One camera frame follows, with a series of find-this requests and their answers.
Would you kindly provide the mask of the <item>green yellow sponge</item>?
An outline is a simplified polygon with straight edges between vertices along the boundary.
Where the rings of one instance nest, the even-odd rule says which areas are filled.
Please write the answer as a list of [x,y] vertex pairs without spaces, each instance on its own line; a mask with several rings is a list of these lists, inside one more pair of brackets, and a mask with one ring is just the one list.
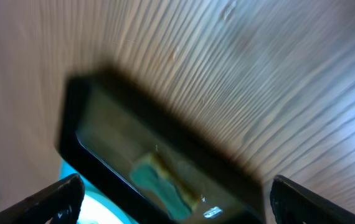
[[155,194],[173,220],[185,220],[197,210],[198,194],[155,153],[146,154],[135,162],[130,179],[137,187]]

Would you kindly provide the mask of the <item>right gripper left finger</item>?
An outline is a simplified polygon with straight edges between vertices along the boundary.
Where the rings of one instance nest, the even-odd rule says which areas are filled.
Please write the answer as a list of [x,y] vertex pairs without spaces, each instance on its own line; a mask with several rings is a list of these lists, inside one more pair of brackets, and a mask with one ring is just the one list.
[[0,224],[76,224],[85,195],[79,174],[70,174],[0,212]]

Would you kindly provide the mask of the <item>white plate with ketchup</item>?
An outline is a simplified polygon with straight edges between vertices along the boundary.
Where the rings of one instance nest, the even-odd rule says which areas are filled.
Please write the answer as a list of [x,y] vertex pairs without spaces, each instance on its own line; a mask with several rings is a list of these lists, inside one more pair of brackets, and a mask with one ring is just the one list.
[[79,224],[124,224],[129,218],[114,204],[97,194],[85,194],[78,216]]

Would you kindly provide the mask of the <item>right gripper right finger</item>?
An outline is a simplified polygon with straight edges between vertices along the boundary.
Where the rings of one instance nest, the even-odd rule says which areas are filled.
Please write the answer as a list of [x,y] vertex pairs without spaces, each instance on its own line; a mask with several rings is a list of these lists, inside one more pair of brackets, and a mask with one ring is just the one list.
[[355,214],[282,175],[273,179],[270,205],[278,224],[355,224]]

